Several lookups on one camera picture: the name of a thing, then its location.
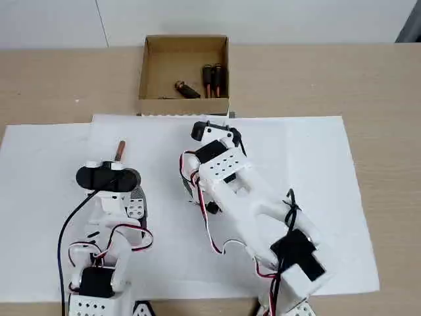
white robot part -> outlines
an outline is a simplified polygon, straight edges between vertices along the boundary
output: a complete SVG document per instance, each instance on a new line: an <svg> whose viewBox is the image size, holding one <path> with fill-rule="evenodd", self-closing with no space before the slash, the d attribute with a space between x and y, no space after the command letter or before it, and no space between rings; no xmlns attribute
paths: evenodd
<svg viewBox="0 0 421 316"><path fill-rule="evenodd" d="M94 161L86 163L87 168L98 169L101 166L103 164ZM124 170L120 162L108 163L107 166L112 171ZM73 265L69 284L69 290L73 292L69 301L69 315L143 315L140 312L146 310L143 308L136 309L134 313L135 304L127 270L132 252L147 249L153 241L152 234L142 227L147 216L145 195L138 182L131 192L99 191L93 200L93 210L85 227L87 237L71 244L68 251ZM83 277L88 273L91 273L88 282L94 288L97 277L103 277L102 281L105 280L109 288L106 294L82 294L82 282L86 282Z"/></svg>
<svg viewBox="0 0 421 316"><path fill-rule="evenodd" d="M250 256L256 258L265 267L277 270L280 263L276 254L260 235L264 228L259 228L257 217L266 215L288 228L291 225L291 219L288 221L286 219L292 200L283 198L261 178L245 153L235 146L232 136L228 127L218 128L208 124L201 133L202 147L199 150L203 152L206 147L211 148L211 143L214 141L223 144L225 150L217 155L211 153L210 159L207 161L202 159L202 163L199 160L199 154L185 155L186 162L182 172L187 178L195 172L195 178L199 179L200 189L231 218L233 227L241 236ZM195 184L190 183L190 186L194 200L199 202L197 195L194 194ZM297 263L284 270L281 274L277 315L289 315L291 310L305 302L334 273L332 251L323 241L317 228L301 210L296 212L293 229L300 230L314 246L311 255L324 272L314 278L307 275L304 271L306 269L303 270ZM267 297L268 295L265 294L260 298L263 306L268 306Z"/></svg>

wooden table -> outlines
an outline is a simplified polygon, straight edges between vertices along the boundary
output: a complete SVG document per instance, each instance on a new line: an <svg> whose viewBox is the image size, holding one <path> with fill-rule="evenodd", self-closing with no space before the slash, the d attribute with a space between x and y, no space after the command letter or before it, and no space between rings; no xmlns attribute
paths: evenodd
<svg viewBox="0 0 421 316"><path fill-rule="evenodd" d="M0 52L0 134L6 124L134 114L141 54L141 48ZM239 116L343 115L381 291L312 298L316 312L419 313L421 45L231 45L230 80L232 109ZM252 300L153 302L157 315L187 316L244 316L252 305ZM0 304L0 315L29 314L59 315L59 305Z"/></svg>

white paper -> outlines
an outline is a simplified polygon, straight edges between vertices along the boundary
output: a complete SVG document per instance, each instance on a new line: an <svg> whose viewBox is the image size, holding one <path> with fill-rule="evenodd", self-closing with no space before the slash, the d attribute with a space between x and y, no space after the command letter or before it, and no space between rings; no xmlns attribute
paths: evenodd
<svg viewBox="0 0 421 316"><path fill-rule="evenodd" d="M148 225L155 243L132 257L135 297L248 297L267 290L241 246L229 246L225 256L212 252L198 206L188 202L178 175L178 157L199 145L189 136L197 118L130 117L128 122L119 117L118 124L112 117L97 119L89 138L89 157L112 159L118 141L125 139L124 163L140 172L148 199ZM341 118L242 118L230 124L243 134L247 154L263 177L281 195L294 188L299 205L338 254L340 270L319 294L378 290ZM87 159L88 134L88 124L7 128L0 151L0 279L4 284L0 302L59 300L57 238L64 219L84 198L75 174ZM65 282L70 272L66 245L83 230L88 207L72 221L63 242ZM277 236L277 227L271 228L274 234L269 234L268 242ZM210 229L218 245L235 237L221 214L210 215ZM17 260L25 255L26 259Z"/></svg>
<svg viewBox="0 0 421 316"><path fill-rule="evenodd" d="M267 287L253 274L253 263L240 246L232 246L225 256L212 252L198 206L188 203L178 157L199 145L189 136L196 120L119 117L113 124L108 117L107 122L96 120L92 127L90 159L109 159L124 139L124 162L143 179L148 223L157 243L147 254L133 258L131 274L139 298L256 296ZM318 294L378 290L372 244L341 117L238 118L229 123L243 134L247 154L263 177L281 195L294 188L299 205L333 247L339 270ZM276 232L280 231L270 225L268 243L279 238ZM210 227L219 245L235 237L221 214L210 216ZM151 274L156 270L164 276L163 284ZM178 286L176 294L167 292L173 282ZM203 282L208 286L201 291L198 284Z"/></svg>
<svg viewBox="0 0 421 316"><path fill-rule="evenodd" d="M57 240L65 218L85 198L75 180L86 161L90 124L8 126L0 151L0 302L60 298ZM64 235L67 246L83 230L81 211Z"/></svg>

electronic component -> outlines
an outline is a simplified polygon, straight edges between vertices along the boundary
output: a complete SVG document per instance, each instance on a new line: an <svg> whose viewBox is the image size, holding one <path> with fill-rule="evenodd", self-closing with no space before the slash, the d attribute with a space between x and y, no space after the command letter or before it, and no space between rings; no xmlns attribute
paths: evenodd
<svg viewBox="0 0 421 316"><path fill-rule="evenodd" d="M72 217L91 199L95 203L85 227L86 237L68 248L73 267L68 285L69 316L154 315L148 303L132 300L132 286L126 273L132 253L150 248L153 235L146 227L147 204L140 175L119 162L124 146L120 142L115 161L88 161L76 174L78 184L87 190L87 198L71 212L59 236L62 316L65 316L62 236Z"/></svg>
<svg viewBox="0 0 421 316"><path fill-rule="evenodd" d="M212 97L212 66L210 64L206 64L202 68L202 79L203 85L206 90L206 98Z"/></svg>
<svg viewBox="0 0 421 316"><path fill-rule="evenodd" d="M181 93L186 99L199 99L200 94L198 94L193 88L189 87L184 81L177 81L175 83L175 88L178 92Z"/></svg>
<svg viewBox="0 0 421 316"><path fill-rule="evenodd" d="M193 200L200 205L212 249L225 254L228 243L242 244L255 260L256 274L271 280L269 295L259 298L262 308L257 315L300 315L299 309L307 304L307 298L334 273L331 249L299 208L294 191L279 196L260 177L245 154L238 130L196 122L191 137L202 147L182 153L180 173ZM206 200L228 216L241 239L227 240L221 248L215 244ZM259 215L281 222L287 228L286 234L280 232L283 236L268 246L262 236L264 227L257 220ZM271 273L261 273L260 265ZM305 308L307 314L314 315L308 305Z"/></svg>

cardboard box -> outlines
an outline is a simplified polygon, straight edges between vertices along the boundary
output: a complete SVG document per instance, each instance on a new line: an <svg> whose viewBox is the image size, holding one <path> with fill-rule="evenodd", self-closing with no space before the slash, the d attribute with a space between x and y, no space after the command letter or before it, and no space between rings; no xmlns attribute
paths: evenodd
<svg viewBox="0 0 421 316"><path fill-rule="evenodd" d="M205 99L202 67L220 63L226 69L221 98ZM229 109L228 38L226 36L147 36L139 87L142 115L226 114ZM178 81L200 93L185 99Z"/></svg>

